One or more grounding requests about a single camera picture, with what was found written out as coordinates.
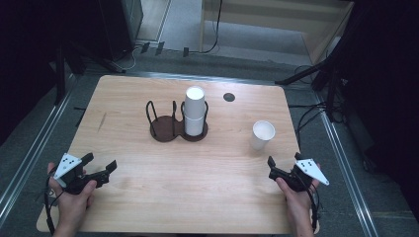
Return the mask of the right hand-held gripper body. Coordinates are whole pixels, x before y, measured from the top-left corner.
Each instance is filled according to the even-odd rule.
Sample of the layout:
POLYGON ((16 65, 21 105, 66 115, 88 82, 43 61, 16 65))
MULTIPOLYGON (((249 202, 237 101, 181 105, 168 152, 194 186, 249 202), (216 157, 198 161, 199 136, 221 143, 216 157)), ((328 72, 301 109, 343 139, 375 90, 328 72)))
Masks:
POLYGON ((289 187, 296 192, 307 191, 313 180, 317 180, 325 186, 329 185, 328 179, 313 159, 296 160, 289 172, 277 167, 273 168, 269 178, 273 181, 276 181, 277 178, 284 179, 289 187))

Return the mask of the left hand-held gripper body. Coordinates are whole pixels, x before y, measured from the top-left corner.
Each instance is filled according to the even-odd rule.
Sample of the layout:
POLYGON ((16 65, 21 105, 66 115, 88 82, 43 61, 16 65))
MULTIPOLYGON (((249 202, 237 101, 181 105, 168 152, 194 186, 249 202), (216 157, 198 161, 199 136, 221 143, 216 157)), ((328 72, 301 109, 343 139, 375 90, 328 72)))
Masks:
POLYGON ((53 178, 65 192, 78 195, 90 182, 87 180, 89 175, 84 173, 84 166, 81 158, 64 153, 55 169, 53 178))

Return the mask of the white paper cup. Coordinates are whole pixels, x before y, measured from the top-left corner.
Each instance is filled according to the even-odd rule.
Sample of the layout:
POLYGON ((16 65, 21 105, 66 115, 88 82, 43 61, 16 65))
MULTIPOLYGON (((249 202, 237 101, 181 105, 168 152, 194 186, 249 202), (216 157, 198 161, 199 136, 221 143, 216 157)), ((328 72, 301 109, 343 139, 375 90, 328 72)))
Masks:
POLYGON ((204 118, 188 118, 184 117, 185 132, 190 136, 198 136, 204 130, 204 118))
POLYGON ((253 124, 250 146, 254 150, 263 149, 276 135, 275 127, 266 120, 258 120, 253 124))
POLYGON ((205 91, 192 86, 186 91, 184 114, 190 119, 200 119, 205 114, 205 91))

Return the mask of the dark double cup holder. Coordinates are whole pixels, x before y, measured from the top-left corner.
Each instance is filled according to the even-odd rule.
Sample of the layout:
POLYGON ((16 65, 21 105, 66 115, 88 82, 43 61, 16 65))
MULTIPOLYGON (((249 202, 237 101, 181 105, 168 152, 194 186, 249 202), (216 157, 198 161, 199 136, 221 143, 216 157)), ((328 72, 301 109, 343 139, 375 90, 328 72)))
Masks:
POLYGON ((205 103, 205 106, 206 110, 204 117, 198 121, 198 128, 201 129, 201 132, 197 135, 191 135, 188 131, 191 131, 194 127, 191 121, 187 121, 185 103, 182 103, 180 107, 182 119, 177 120, 176 102, 172 103, 172 114, 170 116, 159 117, 155 111, 153 102, 148 101, 145 107, 145 112, 149 122, 149 132, 151 136, 160 142, 169 142, 178 136, 181 136, 190 142, 198 142, 203 140, 209 131, 209 125, 207 123, 207 114, 209 111, 208 103, 205 103))

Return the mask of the person's right hand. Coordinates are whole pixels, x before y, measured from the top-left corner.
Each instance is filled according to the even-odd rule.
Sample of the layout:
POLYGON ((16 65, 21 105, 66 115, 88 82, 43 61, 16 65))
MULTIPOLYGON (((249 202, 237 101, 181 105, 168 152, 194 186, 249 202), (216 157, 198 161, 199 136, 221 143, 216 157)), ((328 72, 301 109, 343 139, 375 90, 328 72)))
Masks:
POLYGON ((312 205, 313 194, 316 191, 319 182, 313 180, 311 187, 307 191, 296 192, 289 187, 282 178, 277 178, 276 183, 286 198, 288 206, 288 218, 290 220, 310 219, 309 210, 312 205))

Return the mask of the person's left hand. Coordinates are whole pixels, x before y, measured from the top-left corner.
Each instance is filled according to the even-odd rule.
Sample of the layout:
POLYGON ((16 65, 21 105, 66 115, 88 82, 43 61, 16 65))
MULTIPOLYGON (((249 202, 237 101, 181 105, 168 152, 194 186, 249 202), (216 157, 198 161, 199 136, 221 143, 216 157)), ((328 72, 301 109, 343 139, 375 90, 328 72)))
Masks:
POLYGON ((90 181, 79 195, 66 193, 54 178, 50 178, 48 184, 56 193, 60 194, 58 198, 59 219, 57 225, 59 223, 71 223, 81 227, 87 208, 93 204, 93 192, 96 190, 96 182, 90 181))

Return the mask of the black tripod stand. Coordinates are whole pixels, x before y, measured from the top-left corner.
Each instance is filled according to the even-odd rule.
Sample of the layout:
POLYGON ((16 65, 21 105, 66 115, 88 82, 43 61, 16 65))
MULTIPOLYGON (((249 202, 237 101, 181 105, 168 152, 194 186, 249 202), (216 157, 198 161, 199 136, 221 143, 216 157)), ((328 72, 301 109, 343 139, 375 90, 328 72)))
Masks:
POLYGON ((319 92, 325 86, 328 86, 326 96, 326 115, 331 122, 335 122, 333 108, 334 98, 337 91, 339 78, 338 66, 342 62, 342 56, 340 52, 332 51, 329 56, 323 59, 321 62, 309 66, 307 69, 298 72, 296 75, 285 79, 276 81, 276 85, 290 85, 304 77, 307 77, 313 73, 316 74, 314 80, 311 82, 311 88, 319 92))

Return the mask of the black metal stand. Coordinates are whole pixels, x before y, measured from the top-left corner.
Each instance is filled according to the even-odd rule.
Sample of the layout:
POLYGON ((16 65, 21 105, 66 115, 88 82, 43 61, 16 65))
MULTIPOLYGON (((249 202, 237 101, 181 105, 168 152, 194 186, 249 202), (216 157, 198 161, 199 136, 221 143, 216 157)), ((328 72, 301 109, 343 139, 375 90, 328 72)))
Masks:
POLYGON ((71 40, 61 40, 55 49, 55 104, 60 104, 66 95, 65 65, 75 74, 83 74, 86 70, 82 57, 86 56, 113 73, 125 73, 124 69, 118 69, 112 63, 95 54, 81 44, 71 40))

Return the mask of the dark cabinet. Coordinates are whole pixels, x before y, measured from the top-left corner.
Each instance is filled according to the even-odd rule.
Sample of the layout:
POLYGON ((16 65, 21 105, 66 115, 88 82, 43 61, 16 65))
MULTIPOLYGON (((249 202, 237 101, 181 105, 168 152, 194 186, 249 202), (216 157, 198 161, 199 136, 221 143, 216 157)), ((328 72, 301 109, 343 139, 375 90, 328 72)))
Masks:
POLYGON ((141 0, 98 0, 105 30, 107 59, 118 60, 132 51, 143 19, 141 0))

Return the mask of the metal floor rail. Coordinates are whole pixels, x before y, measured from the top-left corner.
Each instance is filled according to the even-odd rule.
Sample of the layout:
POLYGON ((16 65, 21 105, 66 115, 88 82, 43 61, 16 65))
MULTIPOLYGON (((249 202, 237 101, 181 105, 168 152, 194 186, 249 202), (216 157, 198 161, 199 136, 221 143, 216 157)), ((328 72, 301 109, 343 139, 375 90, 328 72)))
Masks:
POLYGON ((53 88, 0 146, 0 226, 38 162, 78 79, 70 74, 65 82, 64 96, 58 103, 53 88))
POLYGON ((326 111, 322 112, 321 118, 364 235, 365 237, 379 237, 376 224, 360 190, 335 125, 329 120, 326 111))

